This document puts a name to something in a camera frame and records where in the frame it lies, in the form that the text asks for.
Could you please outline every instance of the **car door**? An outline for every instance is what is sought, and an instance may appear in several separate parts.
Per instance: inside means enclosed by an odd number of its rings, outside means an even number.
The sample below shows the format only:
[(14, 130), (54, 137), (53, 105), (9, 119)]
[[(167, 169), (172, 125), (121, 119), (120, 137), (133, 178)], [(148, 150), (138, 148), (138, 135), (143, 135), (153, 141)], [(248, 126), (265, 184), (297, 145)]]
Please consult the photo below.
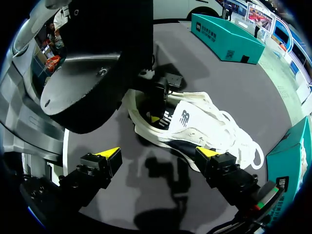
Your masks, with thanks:
[(154, 0), (154, 19), (185, 19), (189, 0)]

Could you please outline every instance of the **white sneaker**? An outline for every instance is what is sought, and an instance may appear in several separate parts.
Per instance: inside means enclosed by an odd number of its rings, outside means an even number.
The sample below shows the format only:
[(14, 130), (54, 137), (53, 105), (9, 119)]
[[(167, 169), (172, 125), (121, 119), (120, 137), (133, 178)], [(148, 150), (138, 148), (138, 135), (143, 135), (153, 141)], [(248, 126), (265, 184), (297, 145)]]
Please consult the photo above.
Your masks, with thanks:
[[(142, 92), (129, 90), (123, 100), (135, 124), (135, 132), (151, 143), (174, 149), (182, 154), (190, 167), (194, 164), (197, 146), (229, 152), (237, 157), (242, 169), (251, 165), (258, 170), (264, 162), (260, 146), (236, 124), (229, 113), (220, 111), (205, 92), (168, 95), (168, 108), (163, 117), (150, 116), (146, 97)], [(255, 165), (258, 151), (260, 164)]]

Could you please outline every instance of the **person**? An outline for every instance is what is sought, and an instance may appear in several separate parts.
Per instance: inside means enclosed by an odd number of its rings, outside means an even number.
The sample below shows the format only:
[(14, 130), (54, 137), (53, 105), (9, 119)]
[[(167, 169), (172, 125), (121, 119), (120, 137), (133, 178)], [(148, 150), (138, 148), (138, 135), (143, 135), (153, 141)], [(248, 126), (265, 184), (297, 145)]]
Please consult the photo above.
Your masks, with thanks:
[(255, 37), (255, 38), (257, 38), (258, 31), (260, 30), (261, 27), (262, 27), (261, 20), (259, 20), (258, 18), (256, 18), (256, 19), (255, 19), (255, 30), (254, 30), (254, 37)]
[(53, 54), (59, 55), (62, 58), (66, 57), (65, 47), (62, 38), (60, 37), (59, 30), (55, 29), (55, 25), (51, 21), (48, 23), (48, 32), (48, 38), (50, 40), (49, 46), (51, 47)]
[(232, 6), (229, 8), (229, 21), (231, 22), (231, 19), (232, 19), (232, 13), (233, 13), (233, 10), (232, 10)]

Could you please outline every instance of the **shoe tongue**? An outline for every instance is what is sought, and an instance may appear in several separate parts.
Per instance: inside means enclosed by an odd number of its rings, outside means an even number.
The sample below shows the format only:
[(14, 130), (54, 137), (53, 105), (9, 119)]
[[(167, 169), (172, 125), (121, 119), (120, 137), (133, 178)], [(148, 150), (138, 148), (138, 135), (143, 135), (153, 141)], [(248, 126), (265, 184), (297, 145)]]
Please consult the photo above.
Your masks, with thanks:
[(176, 132), (185, 128), (195, 128), (204, 134), (211, 134), (215, 128), (221, 127), (223, 123), (214, 119), (197, 106), (186, 101), (180, 101), (175, 108), (169, 125), (169, 131)]

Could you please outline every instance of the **teal box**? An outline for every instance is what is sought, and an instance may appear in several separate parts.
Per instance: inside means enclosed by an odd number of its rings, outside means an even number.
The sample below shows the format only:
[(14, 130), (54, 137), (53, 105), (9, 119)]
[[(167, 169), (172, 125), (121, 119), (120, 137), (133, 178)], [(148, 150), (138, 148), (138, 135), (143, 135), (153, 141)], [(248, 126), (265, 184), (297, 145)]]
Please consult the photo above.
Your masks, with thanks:
[(191, 32), (222, 61), (257, 64), (265, 48), (244, 29), (211, 16), (192, 14)]
[(302, 178), (302, 169), (306, 166), (307, 170), (310, 168), (311, 152), (311, 133), (308, 118), (305, 117), (290, 128), (267, 155), (268, 180), (276, 182), (277, 186), (285, 190), (269, 213), (271, 223), (277, 220), (292, 203), (301, 183), (305, 181), (305, 176)]

